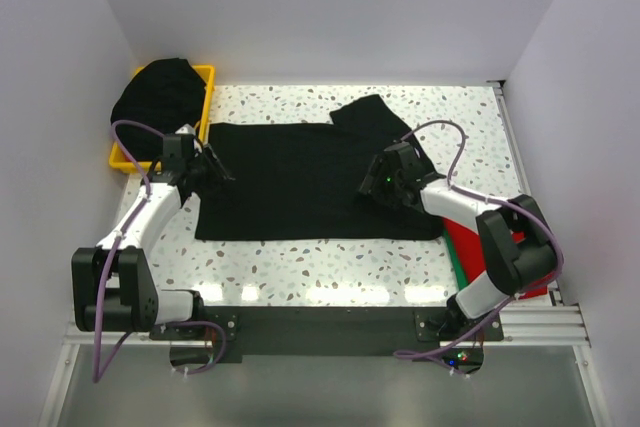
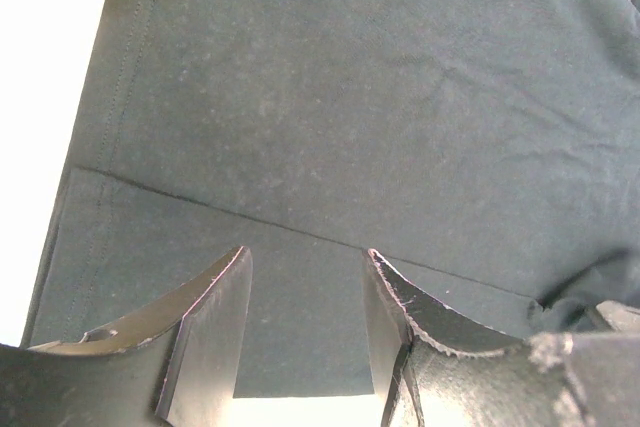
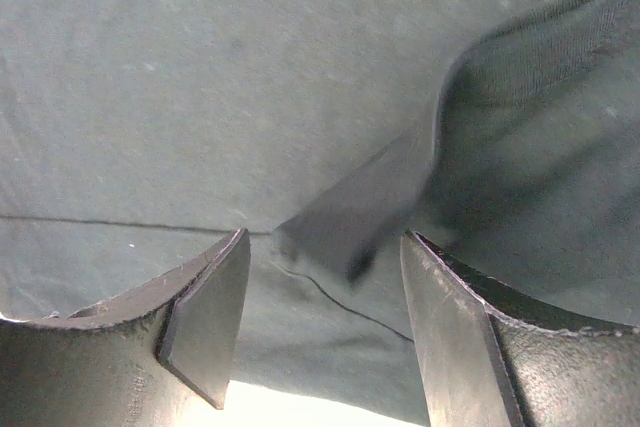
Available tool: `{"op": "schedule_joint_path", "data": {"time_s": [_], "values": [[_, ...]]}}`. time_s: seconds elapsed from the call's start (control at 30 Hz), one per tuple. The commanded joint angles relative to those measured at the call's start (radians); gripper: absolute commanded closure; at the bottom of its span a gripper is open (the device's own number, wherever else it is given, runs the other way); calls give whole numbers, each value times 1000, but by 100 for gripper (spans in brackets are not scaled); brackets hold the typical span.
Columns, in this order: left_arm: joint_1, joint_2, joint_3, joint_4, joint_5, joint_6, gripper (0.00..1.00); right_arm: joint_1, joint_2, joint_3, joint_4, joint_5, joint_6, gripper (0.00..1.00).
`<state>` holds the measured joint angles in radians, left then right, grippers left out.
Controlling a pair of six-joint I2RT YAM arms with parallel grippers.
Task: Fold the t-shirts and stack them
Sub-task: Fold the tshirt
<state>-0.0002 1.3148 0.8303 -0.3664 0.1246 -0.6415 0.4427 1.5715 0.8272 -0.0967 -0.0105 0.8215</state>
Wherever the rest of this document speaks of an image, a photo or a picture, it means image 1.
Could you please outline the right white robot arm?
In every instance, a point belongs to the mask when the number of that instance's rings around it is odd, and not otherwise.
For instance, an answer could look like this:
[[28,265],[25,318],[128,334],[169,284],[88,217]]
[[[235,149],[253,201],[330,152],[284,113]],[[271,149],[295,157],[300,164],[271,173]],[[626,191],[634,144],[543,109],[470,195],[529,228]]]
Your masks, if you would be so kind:
[[447,301],[451,326],[502,308],[561,264],[557,242],[532,197],[503,199],[460,188],[406,141],[374,157],[358,193],[389,211],[451,220],[477,235],[485,271]]

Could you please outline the black t shirt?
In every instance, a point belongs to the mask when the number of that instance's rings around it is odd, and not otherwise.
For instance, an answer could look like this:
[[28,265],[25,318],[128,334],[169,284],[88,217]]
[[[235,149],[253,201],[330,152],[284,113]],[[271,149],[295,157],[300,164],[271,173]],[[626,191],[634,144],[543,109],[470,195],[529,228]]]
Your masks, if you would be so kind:
[[440,237],[440,218],[387,209],[358,192],[374,156],[409,126],[378,95],[334,110],[330,118],[330,123],[212,125],[209,142],[233,180],[201,201],[196,239]]

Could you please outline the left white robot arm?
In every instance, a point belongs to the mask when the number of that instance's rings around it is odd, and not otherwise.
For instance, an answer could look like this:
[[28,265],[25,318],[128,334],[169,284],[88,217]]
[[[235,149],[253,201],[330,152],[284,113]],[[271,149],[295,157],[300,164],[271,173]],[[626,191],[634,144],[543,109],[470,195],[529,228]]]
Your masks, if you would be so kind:
[[189,289],[156,289],[148,255],[192,195],[213,198],[232,181],[212,147],[187,133],[163,139],[161,156],[143,178],[134,205],[94,247],[71,258],[75,324],[93,332],[149,332],[191,321],[203,301]]

